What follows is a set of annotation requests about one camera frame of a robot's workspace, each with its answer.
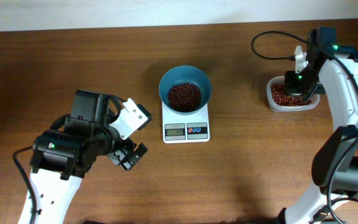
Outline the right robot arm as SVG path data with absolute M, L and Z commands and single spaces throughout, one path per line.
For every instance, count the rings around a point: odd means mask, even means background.
M 296 50 L 296 69 L 285 74 L 286 94 L 308 101 L 326 94 L 333 119 L 331 137 L 315 155 L 308 190 L 278 215 L 279 223 L 323 223 L 341 219 L 335 209 L 358 203 L 358 51 L 338 44 L 333 28 L 313 29 L 307 51 Z

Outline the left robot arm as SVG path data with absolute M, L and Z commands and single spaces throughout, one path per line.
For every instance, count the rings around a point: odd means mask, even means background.
M 19 223 L 62 223 L 86 173 L 99 156 L 131 170 L 147 152 L 130 136 L 151 121 L 132 99 L 77 90 L 70 114 L 54 121 L 29 146 L 33 155 L 26 174 L 12 158 L 27 187 Z

